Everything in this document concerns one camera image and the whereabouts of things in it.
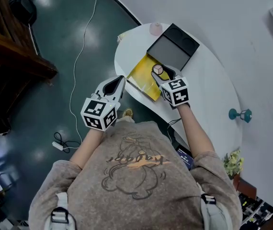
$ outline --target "dark green floor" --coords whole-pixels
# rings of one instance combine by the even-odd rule
[[[8,191],[4,211],[10,218],[27,219],[32,198],[57,160],[69,160],[54,147],[53,134],[79,140],[75,119],[69,112],[73,87],[73,64],[82,47],[84,27],[94,0],[33,0],[37,20],[33,31],[41,55],[53,62],[59,73],[51,84],[39,83],[20,101],[11,116],[12,131],[0,138],[0,170],[15,181]],[[136,23],[113,0],[98,0],[95,16],[86,33],[86,45],[77,62],[77,86],[72,110],[78,117],[78,129],[88,131],[80,110],[97,85],[115,76],[114,55],[117,36],[136,27]],[[154,120],[166,134],[167,124],[155,113],[124,92],[120,110],[132,107],[135,121]]]

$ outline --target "foot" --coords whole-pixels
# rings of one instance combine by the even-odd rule
[[[126,110],[124,110],[123,117],[126,117],[126,116],[133,118],[133,111],[131,108],[127,108]]]

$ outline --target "white table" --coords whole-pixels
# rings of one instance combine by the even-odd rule
[[[167,24],[162,26],[164,31],[169,27]],[[231,108],[240,111],[239,100],[219,60],[197,38],[189,35],[200,44],[182,70],[182,75],[189,82],[189,103],[198,122],[210,137],[216,152],[223,158],[227,152],[237,149],[242,143],[242,120],[230,120],[228,117]],[[157,38],[149,33],[149,24],[127,32],[115,53],[116,74],[127,77]],[[125,89],[133,98],[154,111],[167,123],[179,118],[178,111],[172,110],[162,98],[153,102],[127,82]],[[172,127],[187,142],[182,122]]]

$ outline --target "white plug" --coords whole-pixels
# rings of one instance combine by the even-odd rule
[[[60,151],[63,151],[63,146],[61,146],[59,143],[56,143],[55,141],[53,141],[53,142],[52,142],[52,145],[53,145],[55,148],[59,149]]]

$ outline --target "black box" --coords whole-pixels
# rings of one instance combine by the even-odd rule
[[[147,53],[163,65],[182,70],[198,47],[198,42],[175,24],[171,24],[149,47]]]

